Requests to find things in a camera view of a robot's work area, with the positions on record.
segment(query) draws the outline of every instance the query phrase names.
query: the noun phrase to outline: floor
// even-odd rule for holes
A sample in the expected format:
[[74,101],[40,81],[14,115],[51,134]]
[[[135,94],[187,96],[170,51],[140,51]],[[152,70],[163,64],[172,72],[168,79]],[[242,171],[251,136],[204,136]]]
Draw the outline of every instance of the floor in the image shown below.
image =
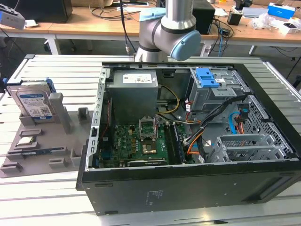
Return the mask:
[[[42,39],[14,39],[17,45],[26,54],[50,54],[44,50],[44,41]],[[5,40],[7,46],[0,48],[0,72],[2,78],[10,78],[17,66],[24,58],[24,54],[8,39]],[[125,44],[123,41],[93,41],[93,51],[87,50],[87,42],[85,40],[74,40],[77,51],[72,52],[71,42],[69,40],[60,40],[60,47],[62,54],[78,54],[78,55],[126,55]],[[134,42],[135,48],[138,48],[138,42]],[[250,57],[248,52],[251,46],[236,46],[229,45],[223,54],[223,57]],[[295,60],[301,56],[301,48],[282,48],[286,51],[282,53],[287,56],[296,57]],[[197,50],[196,56],[200,54],[200,49]],[[211,56],[217,56],[217,52],[212,52]],[[279,51],[272,47],[258,47],[255,55],[252,57],[260,57],[264,61],[270,61],[272,65],[284,76],[291,70],[296,61],[292,61],[291,57],[286,57],[279,53]],[[301,71],[301,62],[295,67],[289,81],[295,82],[296,76]]]

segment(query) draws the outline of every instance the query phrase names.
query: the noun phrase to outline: hard drive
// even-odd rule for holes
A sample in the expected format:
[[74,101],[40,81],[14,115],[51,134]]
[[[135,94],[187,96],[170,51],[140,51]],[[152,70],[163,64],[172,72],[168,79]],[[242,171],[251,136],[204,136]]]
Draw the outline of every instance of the hard drive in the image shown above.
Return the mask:
[[7,90],[20,108],[22,116],[30,116],[38,122],[51,119],[56,114],[49,103],[50,94],[56,90],[48,78],[42,81],[11,83]]

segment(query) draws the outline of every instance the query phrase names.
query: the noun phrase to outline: plastic bag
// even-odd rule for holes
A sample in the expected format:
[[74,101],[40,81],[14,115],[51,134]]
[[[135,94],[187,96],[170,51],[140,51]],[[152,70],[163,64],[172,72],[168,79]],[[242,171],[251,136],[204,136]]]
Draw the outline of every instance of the plastic bag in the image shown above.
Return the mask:
[[259,15],[258,18],[253,18],[250,21],[250,25],[256,30],[256,29],[263,29],[263,28],[267,28],[267,29],[271,29],[271,27],[269,26],[270,21],[271,21],[272,17],[270,17],[267,13],[261,14]]
[[298,30],[301,30],[301,20],[299,18],[291,17],[288,20],[288,23],[295,25],[298,28]]

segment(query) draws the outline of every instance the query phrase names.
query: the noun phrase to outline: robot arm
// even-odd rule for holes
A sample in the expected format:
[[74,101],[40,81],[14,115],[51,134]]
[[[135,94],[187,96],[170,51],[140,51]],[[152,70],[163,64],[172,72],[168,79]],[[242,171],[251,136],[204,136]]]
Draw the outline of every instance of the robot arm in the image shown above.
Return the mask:
[[139,49],[136,62],[164,62],[167,56],[183,61],[201,43],[192,15],[194,0],[167,0],[165,8],[150,8],[140,13]]

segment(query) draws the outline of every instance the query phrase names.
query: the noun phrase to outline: motherboard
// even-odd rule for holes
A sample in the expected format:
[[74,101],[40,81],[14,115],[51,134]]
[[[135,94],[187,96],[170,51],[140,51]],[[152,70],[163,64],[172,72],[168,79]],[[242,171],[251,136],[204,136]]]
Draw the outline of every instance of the motherboard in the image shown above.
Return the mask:
[[[184,125],[152,124],[152,120],[134,125],[115,125],[112,149],[101,151],[100,166],[122,168],[168,165],[174,161],[173,152],[182,161],[184,154],[181,145],[187,136]],[[171,134],[176,136],[180,145],[170,140]]]

